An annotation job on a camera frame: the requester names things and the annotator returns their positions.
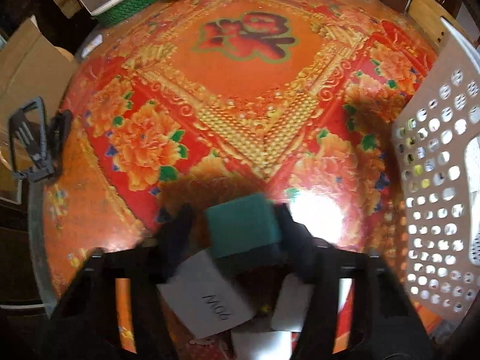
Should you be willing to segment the teal charger block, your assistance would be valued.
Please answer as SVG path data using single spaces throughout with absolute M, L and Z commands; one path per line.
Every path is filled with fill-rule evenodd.
M 214 205 L 206 209 L 205 216 L 214 258 L 242 254 L 281 241 L 272 203 L 262 193 Z

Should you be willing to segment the white labelled paper card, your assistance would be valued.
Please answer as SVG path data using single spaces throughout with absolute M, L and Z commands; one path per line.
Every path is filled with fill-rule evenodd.
M 163 300 L 197 339 L 214 336 L 251 320 L 255 311 L 217 269 L 208 251 L 187 258 L 167 283 Z

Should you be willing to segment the red floral tablecloth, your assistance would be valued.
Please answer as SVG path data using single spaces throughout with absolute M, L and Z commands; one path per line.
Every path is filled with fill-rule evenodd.
M 79 67 L 63 170 L 44 191 L 59 297 L 43 359 L 430 359 L 402 289 L 406 205 L 394 121 L 437 55 L 379 0 L 158 2 Z M 211 253 L 206 209 L 251 194 L 314 238 L 313 283 L 281 242 Z M 182 261 L 208 251 L 254 317 L 195 338 L 158 286 L 157 236 L 195 213 Z

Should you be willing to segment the cardboard box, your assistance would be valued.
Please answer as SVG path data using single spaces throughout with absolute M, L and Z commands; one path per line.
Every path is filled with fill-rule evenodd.
M 1 49 L 1 127 L 35 97 L 53 117 L 78 67 L 71 53 L 43 36 L 35 20 L 24 21 Z

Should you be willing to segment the wooden chair with holes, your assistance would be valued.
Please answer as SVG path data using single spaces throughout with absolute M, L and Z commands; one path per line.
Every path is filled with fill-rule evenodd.
M 425 33 L 437 54 L 443 47 L 445 43 L 444 38 L 448 33 L 442 22 L 442 18 L 445 18 L 445 20 L 468 41 L 471 41 L 468 34 L 456 19 L 435 0 L 412 0 L 408 7 L 408 15 L 416 22 L 422 32 Z

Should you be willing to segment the white perforated plastic basket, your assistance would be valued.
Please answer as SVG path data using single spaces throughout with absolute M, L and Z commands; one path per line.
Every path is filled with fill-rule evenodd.
M 459 323 L 479 294 L 479 52 L 446 19 L 439 57 L 392 127 L 412 299 Z

